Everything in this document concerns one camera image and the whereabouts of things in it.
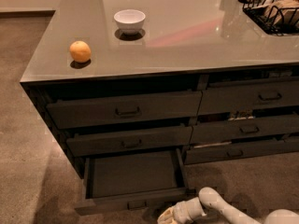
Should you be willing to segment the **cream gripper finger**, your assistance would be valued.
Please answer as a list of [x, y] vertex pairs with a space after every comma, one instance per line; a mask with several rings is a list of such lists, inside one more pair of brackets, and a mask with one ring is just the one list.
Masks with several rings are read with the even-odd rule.
[[173, 208], [167, 208], [157, 219], [158, 224], [174, 224]]

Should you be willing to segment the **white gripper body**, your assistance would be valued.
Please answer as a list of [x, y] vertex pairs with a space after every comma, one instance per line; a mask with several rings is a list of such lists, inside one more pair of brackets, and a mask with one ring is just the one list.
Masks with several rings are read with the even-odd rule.
[[192, 198], [188, 201], [178, 202], [173, 207], [173, 218], [178, 224], [192, 224], [206, 213], [199, 198]]

